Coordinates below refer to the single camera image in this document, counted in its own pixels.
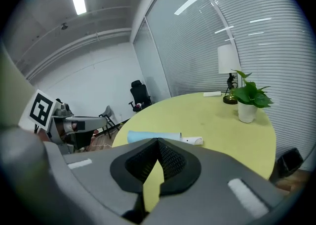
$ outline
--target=round table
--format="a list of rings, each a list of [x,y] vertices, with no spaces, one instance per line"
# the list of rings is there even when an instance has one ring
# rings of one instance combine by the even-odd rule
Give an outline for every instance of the round table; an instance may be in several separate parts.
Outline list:
[[[268,179],[276,154],[276,135],[268,116],[258,109],[252,123],[238,119],[237,105],[228,105],[223,97],[203,97],[203,93],[173,97],[140,111],[118,132],[113,147],[127,144],[133,131],[182,133],[182,137],[203,138],[202,147],[228,154]],[[157,162],[144,183],[147,211],[159,201],[163,172]]]

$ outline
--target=lamp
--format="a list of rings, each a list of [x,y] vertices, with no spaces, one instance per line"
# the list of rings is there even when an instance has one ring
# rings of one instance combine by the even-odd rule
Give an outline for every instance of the lamp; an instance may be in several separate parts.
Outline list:
[[[235,88],[234,82],[235,76],[232,75],[232,70],[241,71],[239,58],[237,52],[234,50],[231,44],[223,45],[217,48],[218,53],[218,73],[229,74],[227,79],[227,90],[223,101],[226,104],[237,104],[237,99],[232,95],[232,88]]]

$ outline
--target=gray chair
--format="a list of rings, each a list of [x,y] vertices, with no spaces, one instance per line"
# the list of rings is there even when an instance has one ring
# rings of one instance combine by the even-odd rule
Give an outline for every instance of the gray chair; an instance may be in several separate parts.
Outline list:
[[[99,117],[104,117],[107,120],[106,128],[107,128],[107,132],[109,133],[110,139],[111,139],[111,134],[110,134],[110,130],[108,128],[108,125],[110,126],[110,128],[116,128],[119,131],[119,128],[110,119],[111,115],[112,115],[112,110],[111,110],[110,106],[107,106],[105,111],[102,114],[99,115]]]

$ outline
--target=lamp base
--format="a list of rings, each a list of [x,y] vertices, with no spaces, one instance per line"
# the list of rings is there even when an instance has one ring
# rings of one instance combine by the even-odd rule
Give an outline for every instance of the lamp base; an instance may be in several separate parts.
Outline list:
[[[229,94],[223,97],[223,102],[230,105],[236,105],[238,100],[235,96]]]

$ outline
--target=yellow table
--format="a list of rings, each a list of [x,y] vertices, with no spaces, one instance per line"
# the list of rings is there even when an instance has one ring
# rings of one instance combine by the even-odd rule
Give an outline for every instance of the yellow table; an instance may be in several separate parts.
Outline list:
[[[228,154],[262,177],[272,173],[276,154],[276,135],[263,110],[258,109],[252,123],[238,119],[237,105],[223,103],[223,97],[186,94],[156,103],[133,116],[118,132],[113,147],[127,144],[133,131],[182,133],[182,137],[202,136],[203,147]],[[159,201],[163,173],[157,162],[144,183],[147,211]]]

